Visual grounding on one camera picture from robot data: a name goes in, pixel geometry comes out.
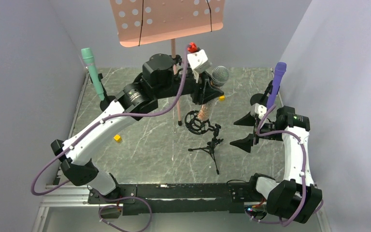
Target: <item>tripod leg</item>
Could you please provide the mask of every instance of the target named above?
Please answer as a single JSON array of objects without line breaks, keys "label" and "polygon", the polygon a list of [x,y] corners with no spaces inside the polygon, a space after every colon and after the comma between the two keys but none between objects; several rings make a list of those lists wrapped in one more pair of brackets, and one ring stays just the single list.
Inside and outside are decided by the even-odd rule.
[{"label": "tripod leg", "polygon": [[189,148],[188,151],[202,150],[202,151],[205,151],[205,152],[209,153],[206,149],[207,149],[206,147]]},{"label": "tripod leg", "polygon": [[217,161],[215,161],[214,151],[208,152],[208,154],[210,154],[211,158],[214,160],[215,170],[217,171],[217,175],[220,175],[220,171],[218,170],[218,167],[217,167]]}]

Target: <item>small yellow block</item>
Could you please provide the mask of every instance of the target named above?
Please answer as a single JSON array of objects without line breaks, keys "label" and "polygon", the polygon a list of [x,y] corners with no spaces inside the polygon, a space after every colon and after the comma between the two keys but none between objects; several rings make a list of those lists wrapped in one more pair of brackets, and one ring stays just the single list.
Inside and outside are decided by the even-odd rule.
[{"label": "small yellow block", "polygon": [[118,134],[114,137],[114,140],[116,140],[116,142],[118,142],[118,143],[120,143],[122,141],[120,135],[118,135]]}]

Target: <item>gray marble surface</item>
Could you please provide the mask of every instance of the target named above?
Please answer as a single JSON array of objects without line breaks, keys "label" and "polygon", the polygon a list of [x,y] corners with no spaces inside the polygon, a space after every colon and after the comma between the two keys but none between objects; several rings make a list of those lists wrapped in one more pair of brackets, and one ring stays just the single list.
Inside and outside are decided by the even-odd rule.
[{"label": "gray marble surface", "polygon": [[[219,138],[224,142],[215,149],[220,175],[210,156],[203,151],[189,152],[188,148],[205,146],[212,133],[194,135],[177,125],[177,109],[165,115],[143,118],[118,134],[123,142],[110,138],[108,145],[96,154],[93,161],[99,169],[112,173],[121,184],[128,183],[218,183],[230,179],[248,180],[255,173],[273,176],[281,181],[284,175],[284,146],[282,142],[261,140],[246,153],[229,145],[245,138],[251,127],[234,126],[233,122],[249,111],[249,99],[263,92],[271,80],[269,68],[230,68],[229,81],[223,86],[225,101],[217,101],[211,122],[222,126]],[[103,84],[109,95],[115,95],[137,76],[141,69],[103,68]],[[173,98],[160,100],[159,110],[168,107]],[[73,129],[75,135],[100,113],[99,98],[93,85],[86,86],[82,104]],[[181,115],[199,110],[189,96],[180,99]]]}]

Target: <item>purple handle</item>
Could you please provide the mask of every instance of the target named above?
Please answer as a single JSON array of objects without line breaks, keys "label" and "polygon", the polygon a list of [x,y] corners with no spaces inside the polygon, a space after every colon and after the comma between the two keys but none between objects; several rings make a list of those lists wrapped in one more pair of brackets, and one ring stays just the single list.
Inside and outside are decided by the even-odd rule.
[{"label": "purple handle", "polygon": [[278,62],[275,66],[274,71],[274,80],[272,81],[272,92],[268,97],[267,101],[267,109],[270,109],[272,105],[275,103],[276,95],[279,91],[279,86],[281,84],[282,76],[286,72],[286,63]]}]

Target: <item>microphone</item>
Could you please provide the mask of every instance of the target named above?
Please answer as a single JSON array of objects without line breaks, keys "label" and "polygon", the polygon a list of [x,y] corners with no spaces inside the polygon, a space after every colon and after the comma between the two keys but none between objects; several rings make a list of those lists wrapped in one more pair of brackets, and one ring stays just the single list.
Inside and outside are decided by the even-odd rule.
[{"label": "microphone", "polygon": [[282,76],[285,74],[285,72],[286,63],[278,62],[275,66],[274,80],[272,81],[272,92],[268,97],[267,109],[270,109],[275,103],[276,95],[279,91],[279,85],[281,84]]},{"label": "microphone", "polygon": [[82,49],[82,58],[89,70],[90,78],[92,79],[97,95],[100,97],[100,100],[104,100],[104,89],[99,80],[99,74],[95,65],[95,57],[89,47]]},{"label": "microphone", "polygon": [[[218,66],[213,69],[211,76],[212,76],[212,80],[211,80],[212,86],[221,88],[228,81],[229,71],[224,66]],[[201,122],[204,122],[210,118],[211,112],[213,111],[213,108],[215,105],[215,100],[216,99],[212,99],[211,101],[201,106],[201,109],[197,115],[197,118]]]}]

